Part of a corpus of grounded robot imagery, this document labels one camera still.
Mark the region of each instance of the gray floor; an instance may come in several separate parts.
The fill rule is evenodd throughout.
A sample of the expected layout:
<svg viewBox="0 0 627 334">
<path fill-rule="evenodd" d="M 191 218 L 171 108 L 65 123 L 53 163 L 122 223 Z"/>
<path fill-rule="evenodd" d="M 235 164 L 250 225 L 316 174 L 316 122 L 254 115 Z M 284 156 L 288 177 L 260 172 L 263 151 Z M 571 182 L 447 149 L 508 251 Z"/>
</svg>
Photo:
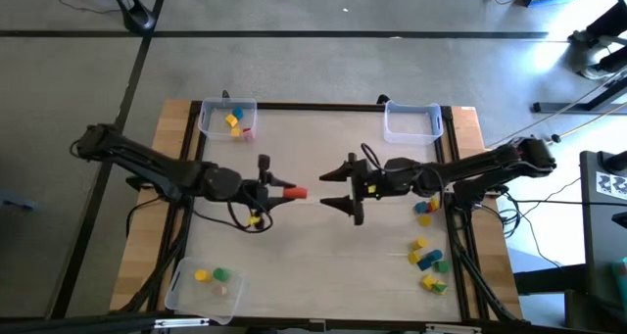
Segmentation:
<svg viewBox="0 0 627 334">
<path fill-rule="evenodd" d="M 113 0 L 65 1 L 98 10 L 116 6 Z M 149 7 L 154 1 L 143 0 Z M 530 113 L 531 103 L 572 101 L 599 85 L 572 69 L 602 57 L 606 50 L 582 56 L 563 42 L 563 35 L 583 27 L 613 2 L 578 0 L 527 9 L 498 6 L 490 0 L 166 0 L 159 30 L 546 31 L 551 35 L 543 41 L 156 38 L 125 134 L 149 144 L 167 98 L 202 99 L 217 96 L 222 89 L 233 96 L 288 102 L 373 103 L 386 93 L 415 105 L 477 107 L 490 144 L 540 119 Z M 0 30 L 6 29 L 123 27 L 118 13 L 79 12 L 57 0 L 0 0 Z M 0 38 L 0 189 L 23 193 L 40 205 L 30 214 L 0 212 L 2 315 L 44 313 L 97 167 L 73 159 L 67 148 L 87 124 L 115 119 L 139 43 L 138 38 Z M 525 134 L 546 137 L 588 119 L 563 116 Z M 581 150 L 627 149 L 621 145 L 624 140 L 610 144 L 602 140 L 624 127 L 624 119 L 609 118 L 571 135 L 552 147 L 560 163 L 558 171 L 542 181 L 515 181 L 512 194 L 519 199 L 544 198 L 570 182 Z M 135 199 L 123 182 L 125 176 L 117 168 L 112 173 L 72 298 L 72 315 L 108 309 L 123 250 L 123 219 Z M 572 187 L 559 198 L 576 199 L 577 194 L 577 187 Z M 583 260 L 577 208 L 542 206 L 530 218 L 545 256 L 562 263 Z M 567 231 L 555 234 L 557 227 Z M 508 244 L 536 254 L 527 225 Z"/>
</svg>

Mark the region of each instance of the wooden table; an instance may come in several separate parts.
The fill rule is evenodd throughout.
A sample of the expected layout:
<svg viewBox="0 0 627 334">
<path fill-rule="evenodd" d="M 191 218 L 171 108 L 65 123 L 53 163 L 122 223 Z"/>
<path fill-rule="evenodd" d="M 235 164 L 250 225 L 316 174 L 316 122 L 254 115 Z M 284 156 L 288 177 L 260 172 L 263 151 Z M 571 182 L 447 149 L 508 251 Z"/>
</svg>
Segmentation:
<svg viewBox="0 0 627 334">
<path fill-rule="evenodd" d="M 179 158 L 190 110 L 194 107 L 196 106 L 192 105 L 191 101 L 167 100 L 157 125 L 152 148 L 167 156 Z M 451 107 L 451 112 L 459 157 L 465 158 L 484 152 L 483 138 L 474 108 Z M 187 152 L 188 157 L 194 157 L 199 135 L 198 129 L 194 128 L 189 152 Z M 447 132 L 445 132 L 442 146 L 446 161 L 450 161 L 453 156 L 448 139 Z M 153 191 L 142 191 L 137 203 L 155 197 Z M 496 208 L 496 201 L 492 199 L 486 198 L 483 204 Z M 111 310 L 125 305 L 153 270 L 162 243 L 167 209 L 166 203 L 158 203 L 135 213 L 111 300 Z M 473 213 L 472 224 L 479 265 L 484 277 L 507 308 L 514 315 L 522 317 L 501 223 L 493 215 L 477 211 Z M 158 310 L 165 308 L 164 296 L 170 274 L 171 270 L 164 277 Z M 479 311 L 475 302 L 472 281 L 467 274 L 464 278 L 470 316 L 478 318 Z"/>
</svg>

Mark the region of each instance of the plastic bin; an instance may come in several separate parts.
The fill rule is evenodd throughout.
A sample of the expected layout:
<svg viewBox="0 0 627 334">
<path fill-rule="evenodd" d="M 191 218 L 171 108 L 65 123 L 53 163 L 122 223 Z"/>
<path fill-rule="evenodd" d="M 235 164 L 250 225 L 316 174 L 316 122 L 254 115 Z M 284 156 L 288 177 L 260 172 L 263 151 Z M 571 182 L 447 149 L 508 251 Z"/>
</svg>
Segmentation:
<svg viewBox="0 0 627 334">
<path fill-rule="evenodd" d="M 383 137 L 390 143 L 430 144 L 444 131 L 442 112 L 437 104 L 426 107 L 385 103 Z"/>
<path fill-rule="evenodd" d="M 231 126 L 226 122 L 226 117 L 233 109 L 240 108 L 244 118 L 239 120 L 236 127 L 240 133 L 245 128 L 250 128 L 253 137 L 257 135 L 257 101 L 251 98 L 207 98 L 203 100 L 200 115 L 198 116 L 198 129 L 207 135 L 209 139 L 216 140 L 242 140 L 243 137 L 231 135 Z"/>
<path fill-rule="evenodd" d="M 237 272 L 228 269 L 225 282 L 211 279 L 208 282 L 196 280 L 196 270 L 213 272 L 218 265 L 202 262 L 194 258 L 184 258 L 176 267 L 176 272 L 166 294 L 166 307 L 170 310 L 200 315 L 220 324 L 228 323 L 235 314 L 237 304 L 244 292 L 244 279 Z M 226 295 L 214 292 L 216 286 L 224 286 Z"/>
</svg>

